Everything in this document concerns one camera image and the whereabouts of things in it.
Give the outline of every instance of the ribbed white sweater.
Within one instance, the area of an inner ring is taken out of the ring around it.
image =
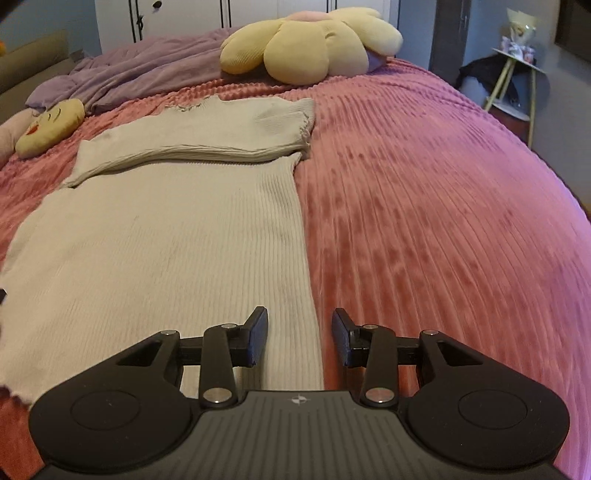
[[[293,181],[313,122],[310,99],[210,97],[83,142],[8,251],[0,384],[36,400],[159,330],[199,336],[263,305],[265,361],[245,386],[322,389]],[[187,368],[183,391],[197,380]]]

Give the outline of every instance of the pink blanket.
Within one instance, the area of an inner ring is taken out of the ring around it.
[[[18,224],[103,130],[186,105],[281,93],[312,97],[311,156],[296,169],[327,388],[341,387],[330,314],[399,335],[435,328],[541,381],[568,405],[557,466],[591,478],[591,226],[561,181],[509,131],[441,80],[393,61],[307,89],[210,82],[87,119],[68,140],[0,171],[0,261]],[[403,390],[414,383],[404,376]],[[26,411],[0,400],[0,466],[41,465]]]

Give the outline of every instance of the brown cushion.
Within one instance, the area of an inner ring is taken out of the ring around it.
[[[0,93],[68,58],[66,30],[39,38],[0,57]]]
[[[24,109],[27,98],[39,85],[58,75],[67,75],[74,68],[74,65],[75,63],[72,60],[65,59],[33,75],[31,78],[27,78],[7,92],[0,93],[0,124]]]

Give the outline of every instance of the cabinet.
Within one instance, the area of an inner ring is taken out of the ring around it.
[[[388,20],[390,1],[397,6],[399,0],[95,0],[95,10],[105,53],[142,38],[199,35],[302,10],[371,7]]]

